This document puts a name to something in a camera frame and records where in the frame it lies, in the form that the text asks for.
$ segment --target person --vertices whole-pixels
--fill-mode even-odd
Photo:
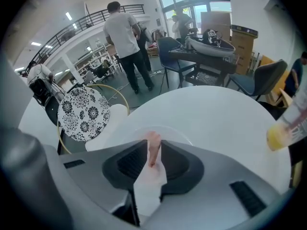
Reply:
[[[27,67],[29,70],[27,84],[30,86],[37,79],[42,79],[48,88],[48,90],[57,98],[58,101],[61,101],[65,96],[65,91],[55,85],[53,73],[43,64],[37,64],[34,60],[31,61]]]
[[[191,17],[183,13],[182,8],[176,9],[176,15],[178,16],[178,28],[181,37],[181,43],[184,43],[186,36],[189,34],[189,25],[193,23]]]
[[[132,89],[136,94],[139,93],[133,65],[135,64],[148,90],[151,91],[154,84],[145,68],[143,56],[137,43],[141,36],[141,30],[136,19],[129,13],[120,13],[120,3],[117,1],[109,3],[107,10],[110,17],[104,25],[106,41],[115,46]],[[132,28],[136,32],[136,37],[133,35]]]
[[[133,34],[134,36],[136,36],[136,31],[133,29]],[[146,34],[144,31],[141,31],[141,35],[140,35],[140,39],[137,40],[138,46],[140,48],[140,52],[142,53],[143,59],[144,59],[144,63],[146,65],[146,68],[148,71],[152,70],[151,64],[150,64],[150,60],[149,60],[149,56],[147,53],[147,50],[145,48],[146,45]]]
[[[173,24],[173,27],[172,27],[172,31],[173,33],[175,33],[175,36],[174,38],[181,43],[181,36],[180,36],[180,32],[179,32],[179,17],[178,15],[173,15],[172,16],[172,19],[173,19],[173,22],[175,22]]]
[[[303,65],[307,64],[307,52],[303,52],[301,58],[297,59],[285,81],[284,91],[290,96],[294,96],[303,76]]]

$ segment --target round table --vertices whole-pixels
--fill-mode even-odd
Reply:
[[[274,122],[266,109],[243,93],[215,86],[187,87],[157,96],[136,109],[105,147],[155,130],[162,139],[235,159],[282,194],[289,186],[290,155],[288,148],[273,152],[267,146],[266,131]]]

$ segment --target ceiling light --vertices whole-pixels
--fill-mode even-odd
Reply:
[[[62,73],[63,73],[63,72],[60,71],[60,72],[56,73],[54,76],[60,75],[60,74],[62,74]]]
[[[19,71],[19,70],[22,70],[22,69],[24,69],[24,67],[16,68],[14,71]]]
[[[39,44],[39,43],[36,43],[36,42],[32,42],[31,45],[41,46],[42,44]]]
[[[71,15],[67,12],[66,13],[66,16],[67,16],[67,18],[71,21],[72,20],[72,17],[71,17]]]

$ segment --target railing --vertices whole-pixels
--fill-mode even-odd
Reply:
[[[144,14],[143,4],[125,5],[120,7],[120,12],[131,14]],[[39,64],[44,63],[48,57],[54,53],[66,41],[79,34],[80,32],[92,27],[93,25],[105,22],[110,13],[107,10],[101,10],[76,20],[66,26],[44,44],[32,60]]]

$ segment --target black and white patterned chair back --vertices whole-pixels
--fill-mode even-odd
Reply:
[[[98,136],[110,118],[109,104],[97,90],[81,87],[65,95],[59,105],[58,121],[65,134],[76,141]]]

